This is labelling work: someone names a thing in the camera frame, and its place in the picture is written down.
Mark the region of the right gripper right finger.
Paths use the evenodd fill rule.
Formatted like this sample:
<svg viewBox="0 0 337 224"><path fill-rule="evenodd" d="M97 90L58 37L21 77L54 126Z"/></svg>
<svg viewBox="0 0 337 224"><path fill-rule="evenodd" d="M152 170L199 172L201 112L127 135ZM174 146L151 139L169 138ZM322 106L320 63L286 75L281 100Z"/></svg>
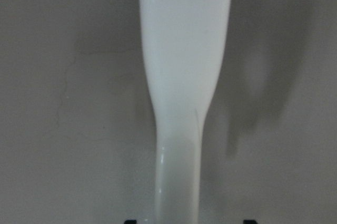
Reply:
<svg viewBox="0 0 337 224"><path fill-rule="evenodd" d="M257 224L257 221L254 219L245 219L243 220L243 224Z"/></svg>

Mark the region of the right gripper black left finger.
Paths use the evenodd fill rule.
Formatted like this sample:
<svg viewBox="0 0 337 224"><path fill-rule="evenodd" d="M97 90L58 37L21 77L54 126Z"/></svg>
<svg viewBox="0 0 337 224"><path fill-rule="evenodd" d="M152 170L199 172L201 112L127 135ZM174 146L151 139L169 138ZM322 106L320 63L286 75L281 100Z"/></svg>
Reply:
<svg viewBox="0 0 337 224"><path fill-rule="evenodd" d="M134 219L128 219L124 221L124 224L137 224L137 220Z"/></svg>

